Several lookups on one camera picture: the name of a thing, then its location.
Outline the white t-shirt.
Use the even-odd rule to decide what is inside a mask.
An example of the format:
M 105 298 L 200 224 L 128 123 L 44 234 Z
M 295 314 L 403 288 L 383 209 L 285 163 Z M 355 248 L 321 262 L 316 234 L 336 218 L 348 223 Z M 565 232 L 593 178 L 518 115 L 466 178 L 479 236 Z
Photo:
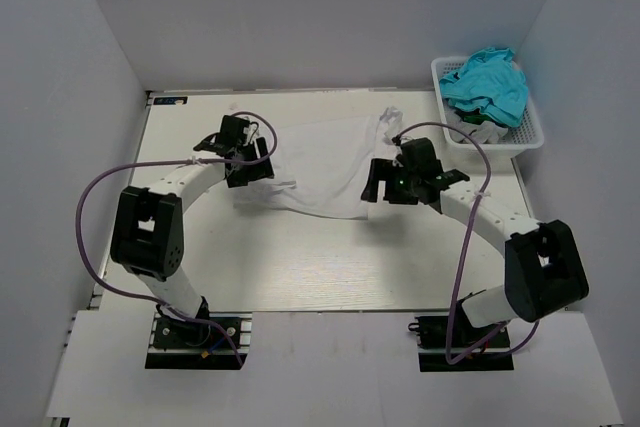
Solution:
M 376 115 L 283 128 L 271 157 L 274 177 L 235 189 L 234 203 L 365 220 L 368 204 L 361 194 L 371 161 L 395 157 L 391 138 L 402 127 L 403 113 L 388 107 Z

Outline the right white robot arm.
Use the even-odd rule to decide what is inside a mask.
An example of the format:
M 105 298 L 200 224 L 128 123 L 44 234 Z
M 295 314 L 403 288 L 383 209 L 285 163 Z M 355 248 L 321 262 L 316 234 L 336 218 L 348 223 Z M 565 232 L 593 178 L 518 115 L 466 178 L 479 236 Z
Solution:
M 375 158 L 361 195 L 374 203 L 427 205 L 454 219 L 500 253 L 504 280 L 457 298 L 447 324 L 452 341 L 477 344 L 499 324 L 534 323 L 589 294 L 589 283 L 571 228 L 560 220 L 542 222 L 518 214 L 482 192 L 465 173 L 416 170 Z

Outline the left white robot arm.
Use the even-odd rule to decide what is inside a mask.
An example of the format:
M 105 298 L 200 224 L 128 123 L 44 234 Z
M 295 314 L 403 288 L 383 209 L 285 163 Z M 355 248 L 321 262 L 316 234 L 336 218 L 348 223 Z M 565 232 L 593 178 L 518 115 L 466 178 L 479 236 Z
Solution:
M 110 246 L 111 260 L 137 277 L 164 315 L 178 320 L 177 334 L 199 346 L 211 334 L 208 304 L 182 267 L 184 216 L 210 188 L 229 188 L 274 176 L 273 148 L 264 137 L 218 132 L 196 145 L 193 156 L 143 187 L 129 186 L 119 197 Z

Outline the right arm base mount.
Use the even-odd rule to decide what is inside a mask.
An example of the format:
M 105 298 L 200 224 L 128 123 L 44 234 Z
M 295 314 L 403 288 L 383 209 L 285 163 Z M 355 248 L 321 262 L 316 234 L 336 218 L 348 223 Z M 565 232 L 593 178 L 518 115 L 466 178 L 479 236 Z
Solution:
M 511 341 L 507 328 L 503 326 L 495 336 L 487 336 L 494 326 L 476 329 L 462 320 L 454 322 L 451 357 L 462 354 L 466 349 L 483 340 L 463 359 L 449 364 L 445 357 L 446 332 L 448 315 L 416 316 L 407 326 L 409 333 L 417 341 L 419 369 L 422 373 L 456 373 L 456 372 L 499 372 L 513 371 L 514 363 Z

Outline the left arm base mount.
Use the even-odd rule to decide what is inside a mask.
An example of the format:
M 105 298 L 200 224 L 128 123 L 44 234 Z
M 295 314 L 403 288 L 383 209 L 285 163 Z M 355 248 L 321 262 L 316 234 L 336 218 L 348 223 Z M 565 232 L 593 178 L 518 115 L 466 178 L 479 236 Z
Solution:
M 250 348 L 252 315 L 210 315 L 231 338 L 242 361 Z M 225 336 L 204 325 L 186 325 L 159 313 L 149 337 L 145 368 L 147 370 L 236 371 L 241 365 Z

